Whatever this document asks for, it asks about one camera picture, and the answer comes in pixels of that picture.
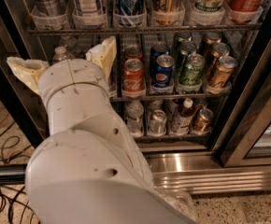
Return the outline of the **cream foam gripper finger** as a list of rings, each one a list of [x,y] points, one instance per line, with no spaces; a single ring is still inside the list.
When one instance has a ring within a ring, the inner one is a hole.
[[[86,60],[99,65],[109,79],[117,56],[116,37],[111,36],[86,52]]]
[[[39,94],[38,82],[42,74],[50,67],[48,62],[7,57],[7,64],[18,80],[24,83],[31,91]]]

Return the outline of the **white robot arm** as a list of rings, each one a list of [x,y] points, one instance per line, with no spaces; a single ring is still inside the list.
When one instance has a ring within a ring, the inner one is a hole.
[[[50,135],[25,171],[41,224],[196,224],[188,194],[155,189],[147,161],[109,101],[117,55],[111,36],[83,59],[49,65],[7,58],[13,74],[41,97]]]

